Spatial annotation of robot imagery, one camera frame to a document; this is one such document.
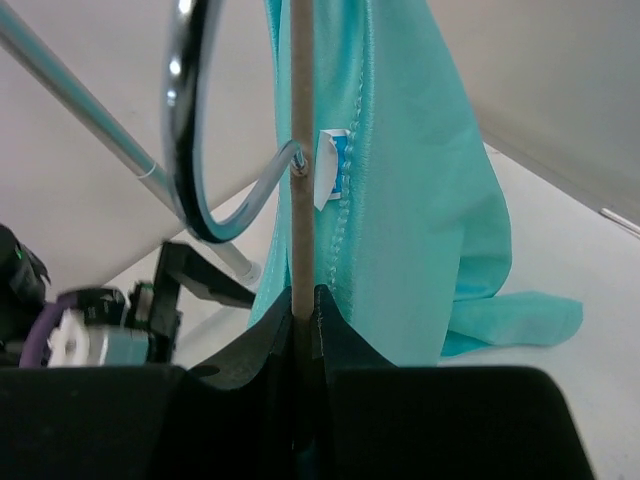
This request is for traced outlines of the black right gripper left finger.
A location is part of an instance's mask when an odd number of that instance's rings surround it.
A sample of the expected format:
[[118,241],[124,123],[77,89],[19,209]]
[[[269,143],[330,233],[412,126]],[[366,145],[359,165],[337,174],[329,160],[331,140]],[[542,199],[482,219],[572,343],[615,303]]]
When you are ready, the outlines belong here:
[[205,362],[9,368],[5,479],[291,479],[290,295]]

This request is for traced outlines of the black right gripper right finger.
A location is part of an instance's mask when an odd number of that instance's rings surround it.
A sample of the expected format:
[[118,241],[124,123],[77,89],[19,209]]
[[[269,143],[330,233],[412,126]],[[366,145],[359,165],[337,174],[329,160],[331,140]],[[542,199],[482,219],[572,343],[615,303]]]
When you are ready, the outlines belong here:
[[590,479],[565,398],[522,366],[398,367],[315,289],[319,479]]

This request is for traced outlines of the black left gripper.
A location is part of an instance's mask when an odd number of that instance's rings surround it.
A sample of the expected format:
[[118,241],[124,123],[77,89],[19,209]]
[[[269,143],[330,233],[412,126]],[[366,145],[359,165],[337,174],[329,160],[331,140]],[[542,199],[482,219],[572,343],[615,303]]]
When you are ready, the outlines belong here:
[[[48,339],[58,326],[65,303],[61,293],[46,299],[50,278],[44,263],[7,226],[1,228],[1,364],[4,367],[50,368]],[[128,293],[127,321],[149,334],[145,363],[168,363],[176,346],[182,314],[182,290],[221,305],[249,309],[255,295],[209,263],[190,245],[162,245],[152,281],[139,281]]]

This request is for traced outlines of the teal t shirt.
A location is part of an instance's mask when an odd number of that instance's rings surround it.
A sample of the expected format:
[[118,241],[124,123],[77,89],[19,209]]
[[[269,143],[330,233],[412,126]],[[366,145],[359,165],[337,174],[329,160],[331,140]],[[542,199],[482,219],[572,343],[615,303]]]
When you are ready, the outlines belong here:
[[511,225],[472,107],[423,1],[314,5],[315,125],[343,129],[343,191],[315,214],[315,278],[399,366],[555,346],[578,301],[503,294]]

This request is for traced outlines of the taupe hanger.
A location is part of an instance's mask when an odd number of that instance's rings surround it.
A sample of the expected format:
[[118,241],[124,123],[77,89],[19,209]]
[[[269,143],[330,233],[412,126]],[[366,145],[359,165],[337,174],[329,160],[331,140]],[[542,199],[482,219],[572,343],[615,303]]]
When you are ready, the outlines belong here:
[[206,205],[202,180],[203,109],[220,1],[178,1],[173,8],[162,108],[163,148],[168,185],[179,218],[199,240],[222,244],[237,238],[255,220],[284,173],[290,175],[292,300],[295,319],[314,310],[314,4],[290,4],[291,133],[241,205],[216,221]]

